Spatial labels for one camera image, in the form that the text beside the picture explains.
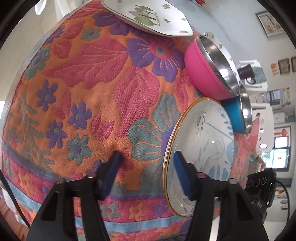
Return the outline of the dark mug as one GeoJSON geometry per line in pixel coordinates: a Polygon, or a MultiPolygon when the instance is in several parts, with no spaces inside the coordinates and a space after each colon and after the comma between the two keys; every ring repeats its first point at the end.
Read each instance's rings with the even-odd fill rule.
{"type": "Polygon", "coordinates": [[[250,64],[237,69],[240,79],[245,79],[249,84],[254,85],[256,83],[254,71],[250,64]]]}

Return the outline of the colourful floral tablecloth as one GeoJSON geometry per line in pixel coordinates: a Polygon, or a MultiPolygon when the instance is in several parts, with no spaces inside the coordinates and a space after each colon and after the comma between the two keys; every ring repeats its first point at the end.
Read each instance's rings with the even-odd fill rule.
{"type": "Polygon", "coordinates": [[[99,202],[111,240],[184,240],[163,189],[170,135],[202,98],[184,55],[193,37],[138,30],[90,1],[46,34],[16,76],[3,117],[1,170],[28,223],[56,180],[76,181],[119,151],[99,202]]]}

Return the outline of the blue steel bowl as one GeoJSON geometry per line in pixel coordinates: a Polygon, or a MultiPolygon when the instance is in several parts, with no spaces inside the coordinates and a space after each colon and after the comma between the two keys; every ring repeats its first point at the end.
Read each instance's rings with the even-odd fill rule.
{"type": "Polygon", "coordinates": [[[237,97],[222,101],[234,132],[248,135],[252,130],[252,109],[246,88],[241,84],[237,97]]]}

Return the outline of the square white green-leaf plate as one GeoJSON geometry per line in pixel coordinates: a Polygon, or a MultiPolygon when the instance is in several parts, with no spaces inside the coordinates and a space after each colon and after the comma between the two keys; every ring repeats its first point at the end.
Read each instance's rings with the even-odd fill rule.
{"type": "Polygon", "coordinates": [[[147,33],[164,37],[190,37],[194,31],[186,16],[167,1],[102,1],[120,20],[147,33]]]}

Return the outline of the framed picture on wall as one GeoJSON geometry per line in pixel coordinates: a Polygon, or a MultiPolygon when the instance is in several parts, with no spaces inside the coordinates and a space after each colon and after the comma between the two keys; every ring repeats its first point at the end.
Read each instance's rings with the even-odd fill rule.
{"type": "Polygon", "coordinates": [[[285,30],[269,11],[256,13],[256,16],[268,38],[285,34],[285,30]]]}

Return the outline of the small white floral plate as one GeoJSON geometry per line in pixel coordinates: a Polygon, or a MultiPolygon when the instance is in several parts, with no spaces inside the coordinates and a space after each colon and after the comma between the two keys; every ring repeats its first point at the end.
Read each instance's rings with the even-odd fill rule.
{"type": "Polygon", "coordinates": [[[228,52],[228,50],[225,48],[225,46],[221,43],[221,41],[212,32],[205,32],[204,35],[207,39],[211,40],[219,48],[219,50],[222,52],[224,57],[227,59],[231,70],[234,72],[235,77],[239,80],[239,75],[238,75],[235,63],[234,63],[230,53],[228,52]]]}

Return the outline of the round blue sunflower plate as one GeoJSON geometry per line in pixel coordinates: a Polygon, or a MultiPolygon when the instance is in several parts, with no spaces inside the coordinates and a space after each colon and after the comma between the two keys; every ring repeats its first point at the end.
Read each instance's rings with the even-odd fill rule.
{"type": "Polygon", "coordinates": [[[181,115],[166,148],[163,186],[171,211],[183,218],[193,215],[195,202],[184,195],[174,166],[180,151],[198,172],[215,180],[227,181],[234,156],[234,132],[225,108],[211,98],[192,103],[181,115]]]}

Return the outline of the pink steel bowl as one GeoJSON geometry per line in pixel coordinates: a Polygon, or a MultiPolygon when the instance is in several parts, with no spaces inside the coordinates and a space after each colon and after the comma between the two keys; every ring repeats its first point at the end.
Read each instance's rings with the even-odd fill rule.
{"type": "Polygon", "coordinates": [[[226,100],[240,93],[235,68],[205,36],[197,36],[185,52],[185,67],[191,82],[206,97],[226,100]]]}

